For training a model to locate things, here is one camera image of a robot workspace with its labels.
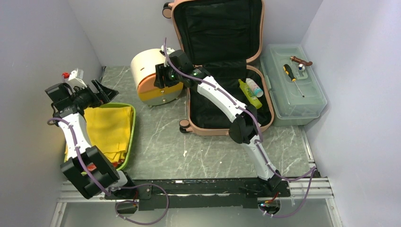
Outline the cream cylindrical drawer cabinet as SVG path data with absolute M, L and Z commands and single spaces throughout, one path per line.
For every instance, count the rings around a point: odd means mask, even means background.
M 148 49 L 138 53 L 131 61 L 131 73 L 139 99 L 148 106 L 157 106 L 179 99 L 183 84 L 173 87 L 157 88 L 156 65 L 164 64 L 165 56 L 161 48 Z

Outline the green plastic tray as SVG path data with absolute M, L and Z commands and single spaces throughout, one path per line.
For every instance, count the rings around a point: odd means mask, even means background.
M 87 133 L 93 146 L 97 146 L 112 162 L 122 161 L 116 170 L 123 170 L 131 152 L 136 111 L 132 105 L 108 103 L 85 109 Z

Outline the yellow trousers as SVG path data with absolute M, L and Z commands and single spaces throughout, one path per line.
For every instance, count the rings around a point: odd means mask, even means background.
M 70 114 L 59 122 L 67 142 L 65 161 L 81 156 L 87 148 L 96 146 L 115 166 L 124 163 L 129 155 L 135 109 L 130 105 L 111 103 L 97 108 L 85 109 L 84 115 Z

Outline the pink hard-shell suitcase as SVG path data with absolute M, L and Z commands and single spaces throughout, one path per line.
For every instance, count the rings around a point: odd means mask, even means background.
M 209 71 L 228 93 L 249 104 L 239 81 L 252 79 L 263 90 L 256 112 L 261 131 L 274 120 L 264 75 L 252 66 L 262 52 L 264 12 L 262 0 L 175 0 L 162 9 L 189 60 Z

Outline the red white patterned cloth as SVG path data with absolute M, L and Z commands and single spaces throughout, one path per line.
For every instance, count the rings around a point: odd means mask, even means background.
M 113 165 L 113 167 L 115 167 L 115 168 L 119 168 L 119 166 L 121 166 L 122 163 L 123 163 L 122 161 L 119 161 L 119 162 L 112 162 L 112 165 Z M 94 164 L 90 164 L 90 165 L 87 166 L 87 169 L 88 169 L 89 171 L 94 171 L 94 170 L 96 169 L 96 166 L 95 166 Z

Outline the yellow green tube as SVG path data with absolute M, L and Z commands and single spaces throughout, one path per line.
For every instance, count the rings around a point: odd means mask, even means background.
M 260 109 L 262 107 L 262 103 L 255 96 L 250 87 L 241 79 L 238 79 L 238 83 L 241 91 L 244 93 L 249 103 L 252 104 L 256 109 Z

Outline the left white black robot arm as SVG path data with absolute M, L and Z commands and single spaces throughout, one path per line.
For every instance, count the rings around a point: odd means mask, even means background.
M 53 109 L 52 118 L 47 123 L 62 129 L 71 155 L 61 164 L 61 171 L 86 199 L 101 192 L 111 196 L 114 191 L 128 199 L 135 194 L 136 185 L 123 171 L 118 171 L 97 146 L 91 144 L 84 117 L 85 109 L 107 104 L 119 92 L 101 85 L 95 79 L 92 84 L 96 92 L 87 85 L 82 88 L 71 87 L 66 82 L 45 90 Z

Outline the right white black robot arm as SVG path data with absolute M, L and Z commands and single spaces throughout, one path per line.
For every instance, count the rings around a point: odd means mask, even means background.
M 163 63 L 157 64 L 154 86 L 171 87 L 182 82 L 218 107 L 231 122 L 228 134 L 240 144 L 254 162 L 261 181 L 261 192 L 272 196 L 279 190 L 281 177 L 262 146 L 262 131 L 256 108 L 246 105 L 227 92 L 202 66 L 194 66 L 182 50 L 161 47 Z

